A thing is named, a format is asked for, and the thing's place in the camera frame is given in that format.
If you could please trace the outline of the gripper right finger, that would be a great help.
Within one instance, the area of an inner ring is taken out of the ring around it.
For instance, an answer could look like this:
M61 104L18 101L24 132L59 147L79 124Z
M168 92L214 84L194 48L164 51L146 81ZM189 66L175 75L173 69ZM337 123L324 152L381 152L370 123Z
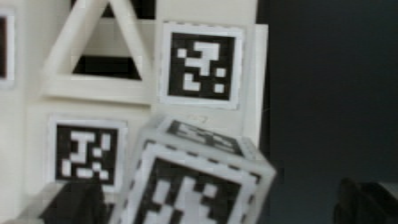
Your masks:
M398 224L398 183L342 180L333 224Z

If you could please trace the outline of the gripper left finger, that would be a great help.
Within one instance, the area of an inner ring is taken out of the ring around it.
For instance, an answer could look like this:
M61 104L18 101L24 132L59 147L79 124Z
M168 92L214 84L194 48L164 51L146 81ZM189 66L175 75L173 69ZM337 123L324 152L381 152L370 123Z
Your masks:
M107 224L102 185L93 181L52 182L18 215L18 224Z

